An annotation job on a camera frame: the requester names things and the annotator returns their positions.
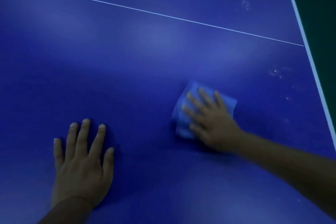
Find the cleaning cloth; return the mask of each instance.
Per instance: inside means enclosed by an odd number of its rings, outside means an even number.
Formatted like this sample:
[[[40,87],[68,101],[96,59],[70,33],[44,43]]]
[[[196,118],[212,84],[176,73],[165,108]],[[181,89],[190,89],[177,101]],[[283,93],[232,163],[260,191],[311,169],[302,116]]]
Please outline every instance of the cleaning cloth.
[[[208,94],[213,99],[213,94],[215,93],[215,90],[207,86],[201,85],[198,82],[190,82],[188,86],[185,88],[185,90],[183,91],[182,95],[179,97],[175,105],[174,111],[173,111],[172,118],[177,123],[176,133],[180,137],[183,137],[186,139],[195,139],[195,135],[189,129],[191,119],[185,112],[182,111],[181,108],[182,108],[182,105],[185,104],[190,109],[196,111],[195,107],[187,100],[187,93],[190,92],[196,99],[203,101],[202,97],[198,94],[199,88],[202,88],[205,91],[205,93]],[[231,117],[233,117],[233,111],[236,107],[237,100],[231,97],[228,97],[224,94],[221,94],[221,93],[220,95],[222,99],[224,100],[227,112],[229,113]]]

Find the white edge line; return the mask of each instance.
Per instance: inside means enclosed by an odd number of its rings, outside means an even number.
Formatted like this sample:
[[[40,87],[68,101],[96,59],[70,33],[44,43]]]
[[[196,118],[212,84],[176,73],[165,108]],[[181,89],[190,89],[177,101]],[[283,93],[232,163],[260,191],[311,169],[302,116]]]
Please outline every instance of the white edge line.
[[[229,31],[237,32],[237,33],[242,33],[242,34],[246,34],[246,35],[253,35],[253,36],[257,36],[257,37],[261,37],[261,38],[265,38],[265,39],[270,39],[270,40],[274,40],[274,41],[278,41],[278,42],[283,42],[283,43],[287,43],[287,44],[294,44],[294,45],[297,45],[297,46],[303,46],[304,47],[304,45],[302,45],[302,44],[295,44],[295,43],[286,42],[286,41],[282,41],[282,40],[278,40],[278,39],[274,39],[274,38],[269,38],[269,37],[266,37],[266,36],[254,35],[254,34],[242,32],[242,31],[237,31],[237,30],[233,30],[233,29],[229,29],[229,28],[222,28],[222,27],[218,27],[218,26],[214,26],[214,25],[209,25],[209,24],[205,24],[205,23],[201,23],[201,22],[190,21],[190,20],[186,20],[186,19],[182,19],[182,18],[177,18],[177,17],[173,17],[173,16],[168,16],[168,15],[164,15],[164,14],[153,13],[153,12],[149,12],[149,11],[145,11],[145,10],[140,10],[140,9],[136,9],[136,8],[132,8],[132,7],[128,7],[128,6],[117,5],[117,4],[108,3],[108,2],[104,2],[104,1],[100,1],[100,0],[91,0],[91,1],[99,2],[99,3],[104,3],[104,4],[108,4],[108,5],[115,5],[115,6],[119,6],[119,7],[123,7],[123,8],[128,8],[128,9],[132,9],[132,10],[136,10],[136,11],[141,11],[141,12],[145,12],[145,13],[149,13],[149,14],[160,15],[160,16],[164,16],[164,17],[168,17],[168,18],[173,18],[173,19],[177,19],[177,20],[181,20],[181,21],[192,22],[192,23],[201,24],[201,25],[205,25],[205,26],[209,26],[209,27],[213,27],[213,28],[220,28],[220,29],[224,29],[224,30],[229,30]]]
[[[295,0],[292,0],[292,4],[293,4],[293,7],[294,7],[296,19],[299,23],[299,27],[300,27],[301,35],[302,35],[302,38],[303,38],[303,42],[304,42],[304,45],[306,47],[306,51],[307,51],[307,54],[308,54],[308,59],[309,59],[309,62],[310,62],[310,66],[311,66],[311,69],[313,71],[313,75],[314,75],[314,78],[315,78],[317,90],[318,90],[318,93],[319,93],[320,98],[321,98],[322,106],[323,106],[323,109],[324,109],[324,114],[325,114],[325,117],[327,118],[331,138],[334,142],[334,147],[335,147],[335,150],[336,150],[336,133],[335,133],[333,121],[331,120],[331,116],[330,116],[330,113],[329,113],[327,102],[326,102],[326,99],[325,99],[324,94],[323,94],[322,86],[321,86],[321,83],[320,83],[320,80],[319,80],[319,76],[317,74],[317,70],[316,70],[316,67],[315,67],[315,64],[314,64],[312,53],[311,53],[310,48],[309,48],[309,44],[308,44],[308,41],[307,41],[305,30],[303,28],[301,18],[300,18],[300,14],[299,14],[299,11],[297,9]]]

